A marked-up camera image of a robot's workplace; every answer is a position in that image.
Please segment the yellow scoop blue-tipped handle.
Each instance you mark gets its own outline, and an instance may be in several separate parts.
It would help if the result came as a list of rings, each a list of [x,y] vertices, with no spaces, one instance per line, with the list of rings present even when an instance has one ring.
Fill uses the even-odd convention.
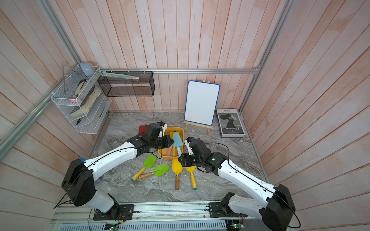
[[[196,184],[196,179],[195,179],[195,175],[194,175],[194,171],[196,169],[196,166],[192,166],[192,167],[186,167],[186,170],[190,173],[190,177],[191,177],[191,184],[192,184],[192,188],[193,190],[197,190],[197,184]]]

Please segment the light blue shovel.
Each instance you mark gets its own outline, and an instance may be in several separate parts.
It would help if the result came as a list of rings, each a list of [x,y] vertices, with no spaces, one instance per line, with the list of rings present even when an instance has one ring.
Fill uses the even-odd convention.
[[[174,140],[173,146],[176,147],[178,156],[180,157],[182,154],[181,148],[183,146],[183,141],[180,137],[178,132],[174,132],[172,139]]]

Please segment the yellow scoop wooden handle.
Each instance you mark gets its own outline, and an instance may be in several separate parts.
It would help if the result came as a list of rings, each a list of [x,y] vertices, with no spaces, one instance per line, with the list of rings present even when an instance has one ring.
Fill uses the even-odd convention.
[[[179,174],[183,171],[183,166],[178,161],[178,159],[173,159],[172,160],[172,170],[176,174],[175,189],[178,191],[180,189],[180,176],[179,176]]]

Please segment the purple shovel pink handle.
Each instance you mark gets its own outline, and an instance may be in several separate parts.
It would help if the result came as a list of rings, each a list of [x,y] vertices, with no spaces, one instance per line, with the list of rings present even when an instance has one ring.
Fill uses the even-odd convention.
[[[168,157],[170,157],[171,155],[172,155],[172,148],[173,148],[173,146],[171,145],[169,148],[168,148],[168,150],[167,150],[167,156]]]

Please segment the green shovel wooden handle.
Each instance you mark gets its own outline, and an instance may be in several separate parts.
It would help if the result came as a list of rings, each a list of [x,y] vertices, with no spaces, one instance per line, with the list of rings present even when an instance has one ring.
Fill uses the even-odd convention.
[[[170,168],[170,165],[168,165],[168,164],[158,165],[154,168],[154,170],[152,172],[142,174],[138,177],[138,179],[141,180],[141,179],[150,177],[152,175],[160,177],[160,176],[164,175],[169,170],[169,168]]]

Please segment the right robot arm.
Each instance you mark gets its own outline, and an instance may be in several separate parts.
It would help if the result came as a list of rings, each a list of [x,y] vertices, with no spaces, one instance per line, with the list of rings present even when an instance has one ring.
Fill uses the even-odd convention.
[[[207,173],[226,179],[252,198],[229,193],[214,212],[229,217],[231,213],[258,218],[272,231],[285,231],[296,216],[295,205],[289,189],[280,184],[274,186],[264,182],[233,163],[220,152],[211,152],[201,139],[188,137],[185,141],[187,153],[181,154],[179,162],[184,167],[200,167]]]

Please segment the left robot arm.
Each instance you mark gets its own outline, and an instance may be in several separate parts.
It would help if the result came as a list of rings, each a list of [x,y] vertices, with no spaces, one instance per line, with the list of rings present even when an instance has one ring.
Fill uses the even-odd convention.
[[[90,206],[110,218],[118,216],[120,207],[115,198],[96,190],[95,181],[116,166],[150,153],[151,149],[169,148],[174,140],[166,135],[167,124],[150,123],[144,132],[130,138],[121,146],[93,159],[76,159],[68,167],[61,187],[76,207]]]

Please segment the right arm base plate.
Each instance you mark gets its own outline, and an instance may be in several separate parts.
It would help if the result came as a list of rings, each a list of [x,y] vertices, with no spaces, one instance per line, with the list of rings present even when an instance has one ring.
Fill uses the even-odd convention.
[[[222,202],[209,203],[205,210],[209,212],[211,218],[241,218],[247,215],[237,214],[231,208]]]

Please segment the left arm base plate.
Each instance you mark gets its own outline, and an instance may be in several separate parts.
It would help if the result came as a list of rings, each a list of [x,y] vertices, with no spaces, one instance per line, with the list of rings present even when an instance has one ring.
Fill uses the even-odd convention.
[[[93,220],[131,220],[133,218],[135,205],[114,205],[108,212],[103,213],[96,209]]]

